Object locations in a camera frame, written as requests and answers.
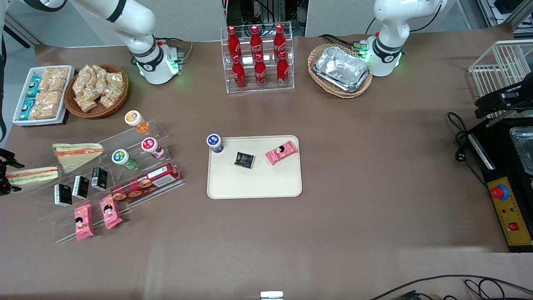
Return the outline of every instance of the coca-cola bottle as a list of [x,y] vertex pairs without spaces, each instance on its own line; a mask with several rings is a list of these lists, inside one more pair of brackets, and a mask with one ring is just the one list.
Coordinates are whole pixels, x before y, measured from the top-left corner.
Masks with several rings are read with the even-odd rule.
[[230,51],[231,59],[237,57],[238,60],[242,57],[240,53],[240,41],[235,35],[235,27],[233,25],[228,26],[228,50]]
[[259,36],[259,27],[257,25],[252,25],[250,48],[252,49],[252,58],[254,59],[254,62],[263,61],[263,41]]
[[287,62],[287,52],[279,53],[278,60],[278,85],[286,86],[289,81],[289,63]]
[[255,70],[255,83],[257,84],[257,87],[259,89],[264,89],[267,87],[267,67],[265,66],[265,63],[263,62],[263,57],[261,56],[261,60],[255,63],[254,66]]
[[237,85],[238,90],[243,90],[246,88],[246,78],[244,76],[244,68],[240,64],[240,60],[237,56],[231,58],[233,60],[233,79],[235,79],[235,84]]
[[279,53],[285,52],[285,35],[283,34],[283,24],[276,25],[276,36],[274,37],[274,59],[279,59]]

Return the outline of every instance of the pink snack package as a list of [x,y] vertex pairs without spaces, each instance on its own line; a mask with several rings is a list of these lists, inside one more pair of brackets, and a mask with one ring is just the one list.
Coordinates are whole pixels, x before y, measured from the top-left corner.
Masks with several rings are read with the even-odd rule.
[[93,218],[91,216],[91,205],[86,204],[74,210],[76,222],[76,238],[81,241],[84,238],[93,236]]
[[111,195],[106,196],[100,201],[100,208],[102,209],[103,221],[107,229],[115,227],[122,219],[118,215],[117,203],[113,200]]
[[274,165],[275,162],[282,160],[296,152],[298,152],[298,149],[296,149],[296,146],[294,146],[293,142],[289,140],[276,149],[266,152],[265,155],[270,163]]

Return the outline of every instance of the bottle cap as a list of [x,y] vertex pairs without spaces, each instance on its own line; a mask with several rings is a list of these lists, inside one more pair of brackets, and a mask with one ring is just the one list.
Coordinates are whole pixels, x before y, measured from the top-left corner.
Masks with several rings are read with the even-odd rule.
[[157,146],[155,138],[146,138],[141,143],[141,148],[148,153],[154,152],[157,149]]
[[207,137],[207,145],[211,148],[217,148],[222,144],[222,139],[219,135],[212,134]]
[[141,123],[142,116],[141,114],[136,110],[130,110],[125,116],[124,121],[126,121],[126,124],[130,126],[136,126]]
[[113,152],[112,159],[115,164],[125,164],[130,159],[130,155],[126,150],[119,149]]

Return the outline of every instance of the red button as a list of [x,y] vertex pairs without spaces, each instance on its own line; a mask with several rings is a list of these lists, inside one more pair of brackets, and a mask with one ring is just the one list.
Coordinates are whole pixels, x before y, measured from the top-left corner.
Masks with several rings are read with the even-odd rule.
[[503,188],[501,188],[499,186],[493,187],[490,190],[490,194],[496,199],[501,199],[501,198],[503,198],[505,196],[505,192],[504,192]]

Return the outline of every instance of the foil container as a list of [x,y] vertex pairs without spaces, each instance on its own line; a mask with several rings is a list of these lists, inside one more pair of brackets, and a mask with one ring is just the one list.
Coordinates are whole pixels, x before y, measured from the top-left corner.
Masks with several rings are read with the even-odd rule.
[[324,50],[313,71],[343,91],[354,93],[370,74],[370,65],[335,46]]

